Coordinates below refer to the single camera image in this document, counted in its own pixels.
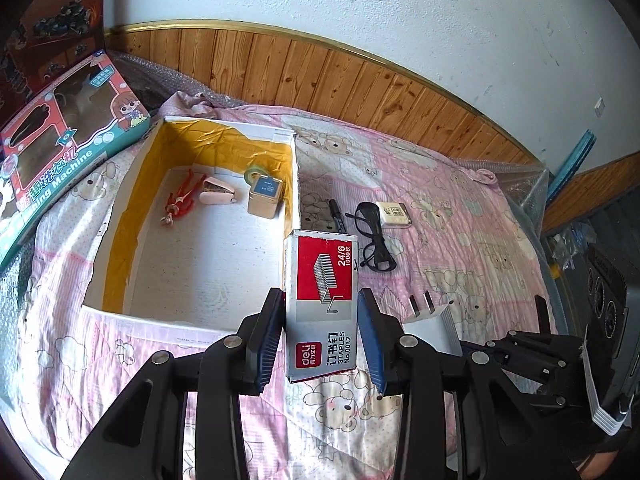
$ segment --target white power adapter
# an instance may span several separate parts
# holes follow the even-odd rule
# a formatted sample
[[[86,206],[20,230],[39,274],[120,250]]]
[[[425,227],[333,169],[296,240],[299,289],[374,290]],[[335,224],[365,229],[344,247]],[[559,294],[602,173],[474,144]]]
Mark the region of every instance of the white power adapter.
[[[406,206],[401,202],[376,202],[380,209],[380,225],[386,228],[401,228],[411,225]]]

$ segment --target pink blanket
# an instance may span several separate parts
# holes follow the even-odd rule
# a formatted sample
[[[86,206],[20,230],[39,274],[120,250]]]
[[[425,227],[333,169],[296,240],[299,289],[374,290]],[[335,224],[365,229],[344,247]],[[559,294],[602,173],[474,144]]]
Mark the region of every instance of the pink blanket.
[[[384,312],[404,319],[412,313],[409,295],[421,298],[429,290],[436,303],[454,301],[463,339],[482,343],[510,329],[538,329],[533,298],[546,297],[546,290],[536,254],[492,174],[464,170],[403,140],[291,108],[245,106],[214,113],[221,120],[297,132],[303,228],[335,229],[331,198],[343,212],[353,212],[362,201],[406,204],[414,225],[385,232],[398,268],[388,274],[360,271],[360,286],[372,288]],[[98,168],[38,227],[20,318],[17,409],[2,417],[10,426],[15,417],[26,424],[29,434],[15,437],[24,446],[25,439],[32,447],[35,442],[45,464],[47,454],[71,459],[153,352],[200,351],[167,344],[153,330],[132,335],[126,323],[80,309],[115,193],[138,149],[133,146]],[[95,192],[95,186],[101,189]],[[355,232],[353,223],[347,224]],[[241,399],[251,478],[389,477],[401,402],[378,398],[361,347],[358,352],[356,370],[299,384],[287,383],[278,354],[264,395]],[[194,478],[190,401],[185,478]],[[448,433],[452,445],[451,424]],[[59,477],[52,469],[41,474]]]

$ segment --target bubble wrap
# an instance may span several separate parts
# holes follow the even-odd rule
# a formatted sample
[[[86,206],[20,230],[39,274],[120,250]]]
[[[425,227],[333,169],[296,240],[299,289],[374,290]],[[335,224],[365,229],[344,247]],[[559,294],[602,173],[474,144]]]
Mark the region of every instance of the bubble wrap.
[[[456,162],[468,170],[477,171],[484,168],[494,173],[502,192],[522,208],[531,220],[536,235],[540,237],[545,213],[546,188],[549,183],[547,168],[488,160],[457,159]]]
[[[17,369],[18,317],[31,275],[34,247],[35,234],[25,241],[9,265],[0,270],[0,397],[10,406],[14,398],[12,377]]]
[[[203,93],[217,108],[234,108],[246,102],[224,94],[217,94],[208,86],[183,73],[141,57],[108,51],[109,57],[125,81],[153,116],[171,95],[181,90],[189,95]]]

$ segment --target gold trim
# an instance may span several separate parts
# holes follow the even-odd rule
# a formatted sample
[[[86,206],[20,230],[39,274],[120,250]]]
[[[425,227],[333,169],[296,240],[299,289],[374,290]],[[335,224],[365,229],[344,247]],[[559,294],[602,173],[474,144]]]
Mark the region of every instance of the gold trim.
[[[260,23],[252,22],[235,22],[233,20],[159,20],[157,22],[132,23],[131,25],[120,25],[118,27],[112,27],[108,30],[105,30],[104,34],[105,36],[112,36],[117,34],[127,34],[130,32],[166,30],[168,28],[214,28],[217,30],[236,30],[239,32],[251,32],[253,34],[283,36],[285,38],[289,38],[290,40],[302,40],[317,46],[322,46],[331,50],[337,50],[345,54],[349,54],[350,56],[359,57],[360,59],[375,63],[378,66],[396,72],[397,74],[402,75],[415,82],[418,82],[421,85],[430,88],[434,92],[443,95],[447,99],[450,99],[451,101],[455,102],[455,104],[463,107],[467,112],[472,113],[473,115],[485,120],[489,124],[489,126],[497,130],[498,133],[503,135],[505,138],[509,139],[522,152],[529,155],[532,160],[537,161],[539,166],[543,166],[542,162],[540,162],[540,160],[533,153],[531,153],[525,146],[523,146],[519,140],[515,139],[503,127],[484,115],[480,110],[474,108],[466,101],[463,101],[457,95],[452,94],[440,85],[437,85],[433,81],[430,81],[424,76],[421,76],[420,74],[413,72],[408,68],[400,66],[392,61],[389,61],[388,59],[384,59],[383,57],[376,56],[375,54],[372,54],[370,52],[366,52],[365,50],[361,50],[355,46],[341,43],[340,41],[330,40],[329,38],[316,36],[315,34],[309,34],[308,32],[302,32],[300,30],[277,27],[276,25],[262,25]]]

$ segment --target toy washing machine box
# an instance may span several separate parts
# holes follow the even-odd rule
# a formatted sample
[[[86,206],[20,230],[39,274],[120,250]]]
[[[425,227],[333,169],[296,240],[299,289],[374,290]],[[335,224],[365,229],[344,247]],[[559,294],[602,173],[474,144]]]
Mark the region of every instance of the toy washing machine box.
[[[44,212],[138,140],[149,114],[103,50],[46,87],[0,134],[0,268]]]

